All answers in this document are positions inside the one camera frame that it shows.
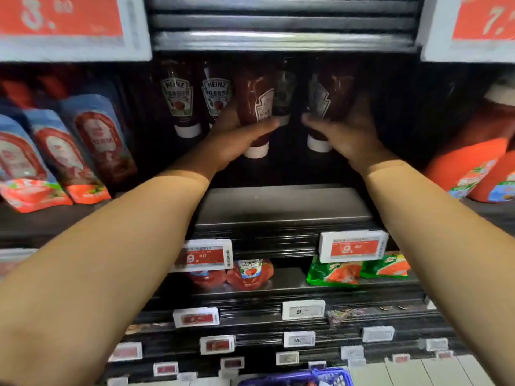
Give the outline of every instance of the forearm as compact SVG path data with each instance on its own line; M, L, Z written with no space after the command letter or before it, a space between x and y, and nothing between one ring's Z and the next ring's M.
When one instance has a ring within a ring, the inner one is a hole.
M515 378L515 239L397 161L364 174L384 225L497 384Z
M203 176L186 175L145 182L50 241L13 272L0 285L0 338L21 331L43 341L57 339L50 342L64 345L63 352L105 362L184 243L209 185ZM30 385L35 380L30 376L11 378L9 364L19 359L11 354L12 346L0 346L0 379ZM62 374L63 358L51 359L61 371L52 384L70 384Z

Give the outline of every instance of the blue basket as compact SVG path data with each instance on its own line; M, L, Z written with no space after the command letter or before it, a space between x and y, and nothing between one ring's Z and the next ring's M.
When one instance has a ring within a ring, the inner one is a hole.
M238 386L280 386L290 385L292 381L320 381L329 386L353 386L349 372L341 367L329 367L325 370L304 370L288 374L269 375L264 378L247 379L238 383Z

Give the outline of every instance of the white bottle cap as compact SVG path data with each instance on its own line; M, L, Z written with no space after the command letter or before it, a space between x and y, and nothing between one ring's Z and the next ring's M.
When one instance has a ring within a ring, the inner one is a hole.
M177 135L181 138L194 138L197 135L200 135L201 132L200 123L189 127L181 127L174 124L174 127Z
M311 135L307 136L307 147L319 153L330 152L333 148L329 141L319 141L318 139L313 138Z
M248 158L263 158L268 154L268 144L269 142L263 146L251 146L243 155Z
M498 104L515 106L515 72L503 75L488 90L485 99Z
M284 115L284 116L274 116L279 121L279 127L280 126L286 126L289 123L290 115Z

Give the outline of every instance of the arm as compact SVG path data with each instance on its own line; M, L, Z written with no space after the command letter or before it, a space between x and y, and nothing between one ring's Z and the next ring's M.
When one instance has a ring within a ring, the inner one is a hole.
M50 241L0 285L0 380L91 385L184 243L217 170L277 127L237 128L232 106L169 171Z
M515 239L386 150L360 98L346 123L303 116L364 178L425 290L498 385L515 379Z

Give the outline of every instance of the hand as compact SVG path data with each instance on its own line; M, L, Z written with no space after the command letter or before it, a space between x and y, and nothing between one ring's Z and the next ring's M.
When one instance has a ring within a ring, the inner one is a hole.
M216 172L241 156L250 144L274 131L279 121L270 118L242 127L233 100L218 116L206 138L180 158L171 169L189 170L211 180Z
M334 149L349 160L352 168L364 174L378 162L396 158L377 139L368 94L358 96L347 118L330 122L312 114L302 114L302 123L326 136Z

